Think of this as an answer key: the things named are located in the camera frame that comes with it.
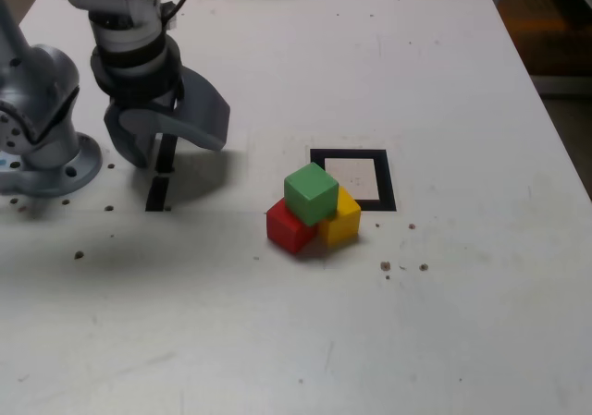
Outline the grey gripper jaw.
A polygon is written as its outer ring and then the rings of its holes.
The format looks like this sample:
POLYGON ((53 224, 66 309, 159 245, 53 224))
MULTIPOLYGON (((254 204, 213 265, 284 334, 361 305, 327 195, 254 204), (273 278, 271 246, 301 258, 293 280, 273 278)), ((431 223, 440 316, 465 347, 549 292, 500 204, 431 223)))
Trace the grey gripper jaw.
POLYGON ((124 110, 120 124, 138 135, 177 136, 206 150, 220 151, 227 142, 230 107, 216 88, 197 72, 181 69, 181 97, 173 110, 160 104, 124 110))
POLYGON ((151 162, 155 135, 142 132, 134 134, 120 122, 123 110, 117 104, 110 104, 105 111, 105 125, 114 147, 128 162, 139 168, 146 168, 151 162))

